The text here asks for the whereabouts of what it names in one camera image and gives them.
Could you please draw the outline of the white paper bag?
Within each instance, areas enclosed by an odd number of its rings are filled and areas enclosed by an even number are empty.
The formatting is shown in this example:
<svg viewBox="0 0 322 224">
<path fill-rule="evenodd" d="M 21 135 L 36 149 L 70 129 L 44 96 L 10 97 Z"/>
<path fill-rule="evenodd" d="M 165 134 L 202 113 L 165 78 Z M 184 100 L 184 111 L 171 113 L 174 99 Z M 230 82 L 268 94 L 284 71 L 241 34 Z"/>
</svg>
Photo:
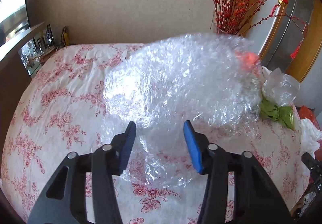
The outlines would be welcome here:
<svg viewBox="0 0 322 224">
<path fill-rule="evenodd" d="M 307 118 L 301 120 L 301 153 L 313 154 L 320 148 L 321 131 Z"/>
</svg>

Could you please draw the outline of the red fu tassel ornament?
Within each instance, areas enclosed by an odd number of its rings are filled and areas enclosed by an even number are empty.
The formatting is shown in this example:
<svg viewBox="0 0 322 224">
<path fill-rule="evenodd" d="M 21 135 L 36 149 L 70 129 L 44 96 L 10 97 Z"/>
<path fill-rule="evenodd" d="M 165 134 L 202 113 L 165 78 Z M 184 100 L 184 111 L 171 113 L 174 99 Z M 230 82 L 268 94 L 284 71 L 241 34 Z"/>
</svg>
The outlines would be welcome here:
<svg viewBox="0 0 322 224">
<path fill-rule="evenodd" d="M 292 60 L 295 59 L 295 57 L 297 56 L 298 52 L 300 51 L 300 47 L 301 47 L 301 45 L 303 43 L 304 38 L 306 37 L 308 28 L 309 28 L 309 25 L 308 25 L 307 22 L 305 22 L 304 27 L 303 27 L 303 29 L 301 31 L 302 32 L 302 39 L 300 40 L 300 42 L 299 42 L 297 48 L 295 49 L 295 51 L 290 54 L 290 57 L 291 57 Z"/>
</svg>

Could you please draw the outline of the orange bag near vase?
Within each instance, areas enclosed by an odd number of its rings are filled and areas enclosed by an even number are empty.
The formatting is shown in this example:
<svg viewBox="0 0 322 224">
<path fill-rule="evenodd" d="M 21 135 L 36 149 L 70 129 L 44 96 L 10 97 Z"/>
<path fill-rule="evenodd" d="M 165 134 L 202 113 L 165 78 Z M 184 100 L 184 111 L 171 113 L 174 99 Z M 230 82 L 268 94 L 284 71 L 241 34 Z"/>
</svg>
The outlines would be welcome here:
<svg viewBox="0 0 322 224">
<path fill-rule="evenodd" d="M 237 52 L 236 56 L 240 60 L 241 68 L 255 73 L 258 71 L 260 66 L 260 58 L 256 53 L 253 52 Z"/>
</svg>

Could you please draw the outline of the lime green plastic bag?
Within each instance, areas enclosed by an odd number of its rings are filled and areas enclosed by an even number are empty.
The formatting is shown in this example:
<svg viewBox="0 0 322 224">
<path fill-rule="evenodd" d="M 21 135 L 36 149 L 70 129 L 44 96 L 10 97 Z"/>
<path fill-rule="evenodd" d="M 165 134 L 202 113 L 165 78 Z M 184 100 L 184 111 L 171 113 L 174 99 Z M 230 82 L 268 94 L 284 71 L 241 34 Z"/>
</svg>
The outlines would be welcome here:
<svg viewBox="0 0 322 224">
<path fill-rule="evenodd" d="M 282 126 L 295 130 L 294 113 L 291 106 L 278 106 L 276 103 L 266 99 L 261 95 L 260 116 L 278 122 Z"/>
</svg>

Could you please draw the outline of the frosted glass sliding door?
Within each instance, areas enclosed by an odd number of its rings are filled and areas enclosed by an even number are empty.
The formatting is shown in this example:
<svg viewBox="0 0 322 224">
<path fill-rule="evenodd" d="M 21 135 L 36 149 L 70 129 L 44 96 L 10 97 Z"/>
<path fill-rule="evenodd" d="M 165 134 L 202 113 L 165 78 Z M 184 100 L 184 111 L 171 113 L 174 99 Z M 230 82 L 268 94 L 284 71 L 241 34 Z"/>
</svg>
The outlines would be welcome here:
<svg viewBox="0 0 322 224">
<path fill-rule="evenodd" d="M 292 62 L 290 54 L 295 51 L 302 39 L 305 22 L 310 24 L 314 8 L 314 0 L 289 0 L 281 19 L 281 24 L 273 37 L 268 52 L 262 59 L 262 65 L 269 70 L 280 68 L 282 72 Z"/>
</svg>

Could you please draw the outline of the wooden door frame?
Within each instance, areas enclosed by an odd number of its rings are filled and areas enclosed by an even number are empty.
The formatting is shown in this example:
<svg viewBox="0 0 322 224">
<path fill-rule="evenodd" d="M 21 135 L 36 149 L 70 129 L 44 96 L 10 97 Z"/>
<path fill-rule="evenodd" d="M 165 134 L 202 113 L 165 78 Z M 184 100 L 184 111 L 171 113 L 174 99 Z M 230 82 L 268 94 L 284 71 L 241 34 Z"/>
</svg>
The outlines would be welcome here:
<svg viewBox="0 0 322 224">
<path fill-rule="evenodd" d="M 243 35 L 253 42 L 251 51 L 260 56 L 262 66 L 286 72 L 293 61 L 291 54 L 304 43 L 314 3 L 315 0 L 289 0 L 286 6 L 277 7 L 275 13 L 280 16 L 267 18 L 277 4 L 277 0 L 269 0 L 252 18 L 252 25 L 261 23 Z"/>
</svg>

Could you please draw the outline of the bubble wrap sheet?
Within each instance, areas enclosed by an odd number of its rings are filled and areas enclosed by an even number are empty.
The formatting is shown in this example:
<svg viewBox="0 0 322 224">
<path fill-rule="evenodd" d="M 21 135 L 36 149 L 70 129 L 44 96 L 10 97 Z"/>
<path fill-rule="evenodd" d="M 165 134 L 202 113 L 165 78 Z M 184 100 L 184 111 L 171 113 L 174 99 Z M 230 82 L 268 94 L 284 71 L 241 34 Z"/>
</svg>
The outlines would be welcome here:
<svg viewBox="0 0 322 224">
<path fill-rule="evenodd" d="M 148 44 L 112 68 L 103 89 L 106 133 L 136 124 L 124 180 L 165 188 L 189 183 L 196 171 L 183 135 L 187 120 L 227 150 L 256 136 L 259 76 L 236 56 L 250 45 L 238 36 L 185 34 Z"/>
</svg>

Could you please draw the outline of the floral pink white tablecloth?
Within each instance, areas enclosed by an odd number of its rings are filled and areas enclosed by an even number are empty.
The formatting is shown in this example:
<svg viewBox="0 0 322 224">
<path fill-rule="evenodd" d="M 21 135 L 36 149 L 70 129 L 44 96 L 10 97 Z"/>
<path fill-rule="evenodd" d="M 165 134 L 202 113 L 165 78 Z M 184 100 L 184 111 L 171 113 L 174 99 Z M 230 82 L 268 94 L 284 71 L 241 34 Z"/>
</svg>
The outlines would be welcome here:
<svg viewBox="0 0 322 224">
<path fill-rule="evenodd" d="M 57 51 L 23 93 L 10 122 L 2 157 L 2 190 L 27 220 L 45 183 L 71 151 L 86 154 L 108 137 L 103 89 L 106 74 L 141 44 L 76 45 Z M 260 120 L 254 138 L 225 137 L 221 129 L 202 129 L 225 150 L 250 150 L 274 181 L 288 208 L 309 183 L 301 162 L 301 128 Z M 113 179 L 124 223 L 196 223 L 206 177 L 184 188 L 160 188 Z"/>
</svg>

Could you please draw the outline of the red-lined trash basket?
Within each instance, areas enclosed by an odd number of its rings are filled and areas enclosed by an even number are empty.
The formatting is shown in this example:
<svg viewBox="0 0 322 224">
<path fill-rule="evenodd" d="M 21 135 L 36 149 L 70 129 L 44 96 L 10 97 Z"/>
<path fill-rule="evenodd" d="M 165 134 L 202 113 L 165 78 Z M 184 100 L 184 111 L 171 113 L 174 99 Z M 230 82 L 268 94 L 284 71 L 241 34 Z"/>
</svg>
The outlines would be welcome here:
<svg viewBox="0 0 322 224">
<path fill-rule="evenodd" d="M 321 131 L 318 121 L 314 115 L 314 112 L 311 109 L 309 109 L 306 106 L 301 106 L 300 109 L 298 110 L 298 115 L 300 116 L 301 120 L 304 118 L 309 119 L 315 125 L 315 127 Z"/>
</svg>

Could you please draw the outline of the dark wooden tv cabinet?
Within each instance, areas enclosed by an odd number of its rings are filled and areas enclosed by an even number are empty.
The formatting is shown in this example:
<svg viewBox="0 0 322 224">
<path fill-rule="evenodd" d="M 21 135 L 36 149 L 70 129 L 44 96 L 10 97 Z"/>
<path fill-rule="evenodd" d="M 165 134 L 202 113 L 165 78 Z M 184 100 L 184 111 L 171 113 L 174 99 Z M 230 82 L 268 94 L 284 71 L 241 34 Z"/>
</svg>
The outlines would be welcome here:
<svg viewBox="0 0 322 224">
<path fill-rule="evenodd" d="M 1 140 L 7 135 L 9 124 L 18 102 L 31 82 L 19 50 L 46 27 L 44 22 L 35 25 L 1 46 Z"/>
</svg>

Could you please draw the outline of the flat screen television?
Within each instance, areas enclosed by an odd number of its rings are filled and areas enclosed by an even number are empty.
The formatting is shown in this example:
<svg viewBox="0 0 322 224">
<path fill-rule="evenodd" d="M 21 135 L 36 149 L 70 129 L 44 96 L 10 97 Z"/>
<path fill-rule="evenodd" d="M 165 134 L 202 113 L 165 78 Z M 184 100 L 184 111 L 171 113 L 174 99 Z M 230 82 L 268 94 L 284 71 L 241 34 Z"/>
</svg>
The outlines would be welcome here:
<svg viewBox="0 0 322 224">
<path fill-rule="evenodd" d="M 28 28 L 26 0 L 1 0 L 1 45 Z"/>
</svg>

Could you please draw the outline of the clear plastic bag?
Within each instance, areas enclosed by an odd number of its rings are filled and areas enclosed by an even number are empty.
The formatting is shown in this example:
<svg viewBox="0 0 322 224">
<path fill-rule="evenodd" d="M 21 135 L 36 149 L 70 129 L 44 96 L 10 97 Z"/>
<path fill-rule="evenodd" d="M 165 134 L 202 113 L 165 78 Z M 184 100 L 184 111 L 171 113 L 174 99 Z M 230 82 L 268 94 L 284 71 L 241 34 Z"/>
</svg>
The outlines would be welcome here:
<svg viewBox="0 0 322 224">
<path fill-rule="evenodd" d="M 277 106 L 290 106 L 297 97 L 301 84 L 291 75 L 282 73 L 280 68 L 270 71 L 263 68 L 265 82 L 262 86 L 264 97 Z"/>
</svg>

